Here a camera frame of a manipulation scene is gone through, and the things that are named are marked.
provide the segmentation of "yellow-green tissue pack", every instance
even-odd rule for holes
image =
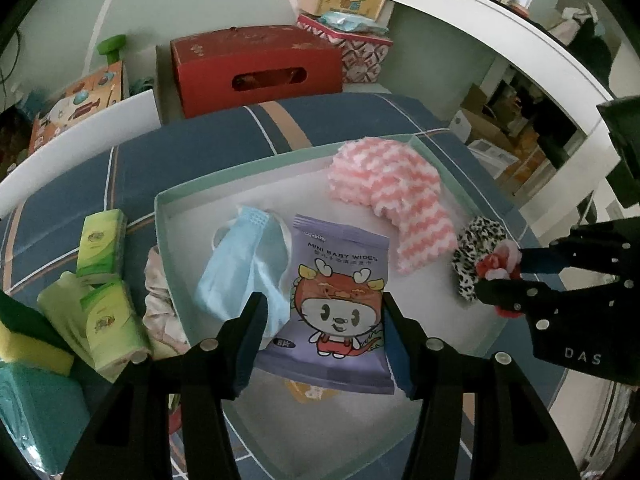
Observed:
[[[96,288],[80,304],[87,313],[86,338],[95,370],[105,379],[115,381],[136,352],[151,354],[122,280],[111,280]]]
[[[96,285],[119,278],[127,218],[119,209],[87,216],[82,226],[76,276]]]

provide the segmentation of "patterned box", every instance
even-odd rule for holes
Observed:
[[[354,34],[335,30],[306,14],[298,16],[297,25],[340,48],[343,83],[375,83],[386,53],[394,44],[389,38],[375,34]]]

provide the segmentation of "red box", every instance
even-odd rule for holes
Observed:
[[[382,68],[380,65],[394,44],[389,38],[375,34],[335,30],[305,14],[298,16],[296,25],[340,48],[343,83],[375,83]]]
[[[185,117],[342,91],[341,52],[292,25],[242,27],[173,40]]]

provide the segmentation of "green toy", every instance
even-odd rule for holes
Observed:
[[[107,63],[113,64],[120,60],[120,49],[127,43],[127,36],[125,34],[118,34],[117,36],[111,36],[104,41],[101,41],[96,46],[98,54],[107,57]]]

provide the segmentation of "pink and white fuzzy hat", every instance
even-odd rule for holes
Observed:
[[[333,198],[370,206],[398,227],[400,273],[457,248],[455,229],[439,202],[440,175],[406,144],[375,137],[345,142],[328,179]]]

